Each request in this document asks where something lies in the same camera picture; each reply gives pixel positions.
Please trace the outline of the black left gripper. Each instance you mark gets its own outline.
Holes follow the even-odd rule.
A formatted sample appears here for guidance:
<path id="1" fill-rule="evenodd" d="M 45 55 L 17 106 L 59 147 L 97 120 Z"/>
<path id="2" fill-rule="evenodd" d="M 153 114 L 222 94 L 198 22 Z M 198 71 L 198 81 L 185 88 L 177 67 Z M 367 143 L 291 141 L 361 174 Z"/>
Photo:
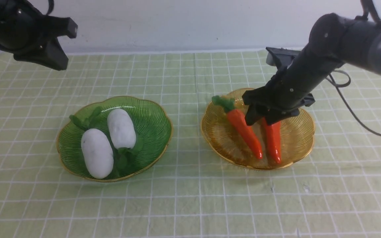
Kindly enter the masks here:
<path id="1" fill-rule="evenodd" d="M 49 0 L 43 14 L 28 0 L 0 0 L 0 50 L 17 61 L 66 70 L 68 57 L 58 37 L 76 38 L 78 26 L 72 18 L 52 16 L 54 6 Z"/>

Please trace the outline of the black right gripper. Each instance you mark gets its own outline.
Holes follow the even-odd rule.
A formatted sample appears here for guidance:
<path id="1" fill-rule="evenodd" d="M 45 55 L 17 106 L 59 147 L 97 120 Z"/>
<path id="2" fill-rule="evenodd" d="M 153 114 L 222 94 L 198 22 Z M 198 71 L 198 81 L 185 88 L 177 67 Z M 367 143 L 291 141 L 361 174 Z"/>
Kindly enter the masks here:
<path id="1" fill-rule="evenodd" d="M 342 65 L 343 61 L 332 54 L 319 55 L 306 45 L 289 67 L 282 66 L 263 87 L 243 94 L 248 106 L 245 123 L 252 126 L 266 116 L 267 125 L 273 125 L 297 117 L 305 98 Z"/>

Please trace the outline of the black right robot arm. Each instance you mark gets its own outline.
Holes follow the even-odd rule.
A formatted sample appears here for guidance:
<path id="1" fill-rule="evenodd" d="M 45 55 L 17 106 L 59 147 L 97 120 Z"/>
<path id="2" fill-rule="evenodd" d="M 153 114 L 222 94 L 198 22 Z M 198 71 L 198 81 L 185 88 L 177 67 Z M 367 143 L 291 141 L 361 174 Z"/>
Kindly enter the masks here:
<path id="1" fill-rule="evenodd" d="M 265 118 L 268 125 L 299 114 L 315 103 L 312 90 L 344 64 L 381 75 L 381 22 L 321 16 L 301 50 L 267 47 L 266 63 L 277 68 L 265 86 L 242 95 L 251 126 Z"/>

